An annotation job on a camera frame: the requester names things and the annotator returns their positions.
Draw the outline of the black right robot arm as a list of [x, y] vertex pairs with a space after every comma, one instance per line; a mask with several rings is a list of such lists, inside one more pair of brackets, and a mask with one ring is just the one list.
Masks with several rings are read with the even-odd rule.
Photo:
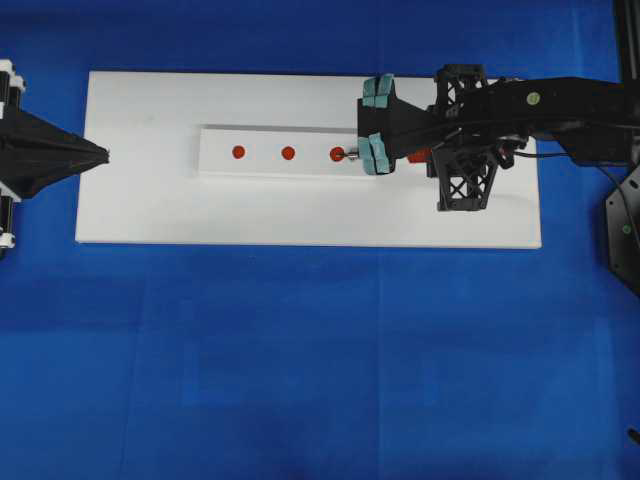
[[441, 211], [486, 208], [499, 169], [510, 169], [530, 139], [555, 142], [583, 167], [639, 164], [639, 84], [578, 77], [489, 82], [480, 65], [446, 65], [429, 111], [430, 176]]

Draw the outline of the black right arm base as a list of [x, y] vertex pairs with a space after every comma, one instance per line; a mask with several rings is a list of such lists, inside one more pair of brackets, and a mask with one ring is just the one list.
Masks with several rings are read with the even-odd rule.
[[610, 271], [639, 295], [639, 166], [605, 200]]

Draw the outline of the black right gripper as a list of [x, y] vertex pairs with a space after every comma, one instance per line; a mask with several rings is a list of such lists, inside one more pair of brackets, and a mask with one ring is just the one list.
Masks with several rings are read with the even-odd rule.
[[[430, 109], [452, 120], [464, 96], [489, 85], [484, 67], [448, 64], [435, 77], [436, 103]], [[487, 207], [497, 171], [514, 166], [515, 152], [527, 146], [518, 133], [497, 135], [489, 127], [457, 127], [431, 148], [427, 176], [439, 182], [440, 211], [479, 211]]]

